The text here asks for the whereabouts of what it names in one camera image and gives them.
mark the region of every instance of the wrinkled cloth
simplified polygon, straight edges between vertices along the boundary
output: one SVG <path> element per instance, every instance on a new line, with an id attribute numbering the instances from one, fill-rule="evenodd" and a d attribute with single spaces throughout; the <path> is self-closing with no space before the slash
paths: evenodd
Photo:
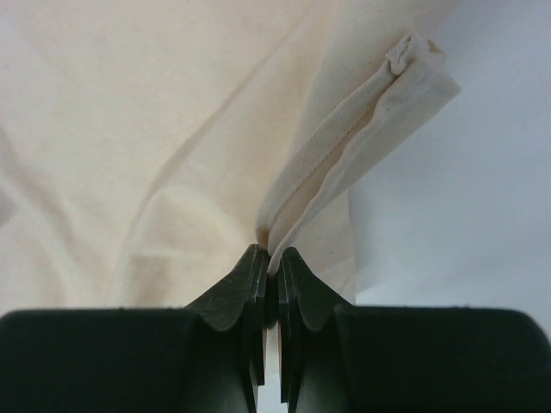
<path id="1" fill-rule="evenodd" d="M 186 305 L 289 154 L 453 0 L 2 0 L 0 313 Z M 295 245 L 353 299 L 344 194 Z"/>
<path id="2" fill-rule="evenodd" d="M 321 121 L 264 197 L 256 232 L 271 256 L 269 274 L 326 204 L 460 91 L 441 70 L 442 52 L 416 34 L 407 35 L 386 56 L 381 68 Z"/>

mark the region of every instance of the white fabric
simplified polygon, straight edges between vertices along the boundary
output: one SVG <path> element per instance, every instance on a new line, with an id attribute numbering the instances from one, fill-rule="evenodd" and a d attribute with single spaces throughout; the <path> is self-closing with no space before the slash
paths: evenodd
<path id="1" fill-rule="evenodd" d="M 291 138 L 452 3 L 2 0 L 0 312 L 186 305 L 254 242 Z M 341 196 L 296 242 L 345 295 L 347 228 Z"/>
<path id="2" fill-rule="evenodd" d="M 257 240 L 271 255 L 269 274 L 327 203 L 459 93 L 440 70 L 443 61 L 432 43 L 406 36 L 288 160 L 257 216 Z"/>

